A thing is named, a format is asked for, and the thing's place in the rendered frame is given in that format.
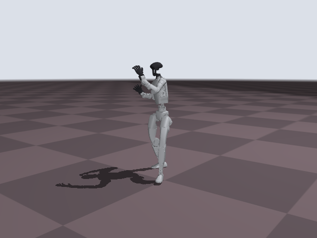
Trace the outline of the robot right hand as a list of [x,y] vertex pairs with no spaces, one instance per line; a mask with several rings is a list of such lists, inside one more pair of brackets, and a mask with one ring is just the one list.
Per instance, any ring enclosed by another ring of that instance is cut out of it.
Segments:
[[[137,85],[138,85],[138,84],[137,84]],[[139,86],[139,85],[137,86],[137,85],[136,85],[136,87],[134,87],[133,89],[134,89],[135,91],[137,91],[137,92],[141,95],[141,93],[144,92],[144,91],[142,90],[142,88],[141,88],[142,85],[141,85],[141,86]]]

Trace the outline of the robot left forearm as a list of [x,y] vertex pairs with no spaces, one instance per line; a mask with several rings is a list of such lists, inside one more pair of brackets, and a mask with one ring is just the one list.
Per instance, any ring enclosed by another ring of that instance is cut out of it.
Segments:
[[145,76],[142,75],[141,77],[141,84],[144,85],[148,90],[153,89],[154,91],[158,91],[158,88],[154,85],[150,84],[146,79]]

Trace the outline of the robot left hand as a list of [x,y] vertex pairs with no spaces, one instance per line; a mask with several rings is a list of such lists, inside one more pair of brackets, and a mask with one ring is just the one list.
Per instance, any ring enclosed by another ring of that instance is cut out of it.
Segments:
[[132,69],[134,69],[135,71],[136,71],[136,73],[139,75],[139,79],[141,80],[141,77],[140,76],[142,76],[142,75],[144,75],[143,74],[143,68],[140,68],[140,66],[138,65],[136,65],[136,66],[134,66]]

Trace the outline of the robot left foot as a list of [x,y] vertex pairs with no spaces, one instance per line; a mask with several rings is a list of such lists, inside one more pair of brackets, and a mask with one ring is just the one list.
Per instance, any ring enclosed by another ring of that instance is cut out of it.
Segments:
[[156,178],[155,182],[161,183],[162,181],[163,181],[163,174],[161,175],[160,173],[160,175],[158,175],[158,177]]

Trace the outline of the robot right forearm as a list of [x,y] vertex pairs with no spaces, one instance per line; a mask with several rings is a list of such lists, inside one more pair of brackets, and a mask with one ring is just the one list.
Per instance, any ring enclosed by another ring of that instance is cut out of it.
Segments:
[[143,98],[148,98],[148,99],[151,99],[151,97],[152,97],[152,93],[150,94],[147,94],[147,93],[144,93],[144,92],[142,92],[141,93],[141,96],[143,97]]

